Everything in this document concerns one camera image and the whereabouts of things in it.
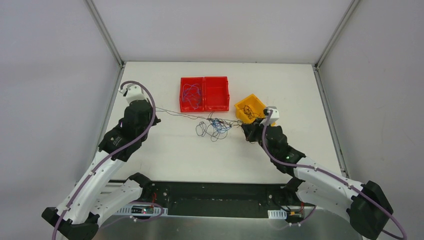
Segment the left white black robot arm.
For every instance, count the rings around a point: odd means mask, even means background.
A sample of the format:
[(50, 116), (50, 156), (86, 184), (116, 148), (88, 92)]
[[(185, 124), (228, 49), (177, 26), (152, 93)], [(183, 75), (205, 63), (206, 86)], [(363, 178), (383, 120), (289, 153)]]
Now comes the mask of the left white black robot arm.
[(57, 207), (47, 207), (42, 218), (53, 226), (52, 239), (62, 234), (68, 240), (91, 240), (100, 227), (125, 205), (152, 198), (152, 181), (136, 172), (117, 190), (99, 199), (112, 176), (147, 139), (152, 126), (160, 123), (152, 100), (133, 100), (123, 118), (98, 145), (90, 167), (71, 193)]

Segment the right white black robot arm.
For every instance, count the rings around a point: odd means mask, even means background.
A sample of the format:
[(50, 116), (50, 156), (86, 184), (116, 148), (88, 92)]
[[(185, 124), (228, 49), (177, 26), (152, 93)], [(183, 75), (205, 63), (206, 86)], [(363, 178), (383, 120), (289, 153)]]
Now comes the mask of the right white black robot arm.
[(245, 138), (258, 143), (270, 162), (283, 174), (291, 176), (284, 187), (284, 200), (328, 210), (350, 223), (363, 237), (376, 240), (393, 214), (382, 188), (369, 180), (352, 180), (331, 172), (288, 144), (281, 126), (264, 126), (264, 119), (241, 125)]

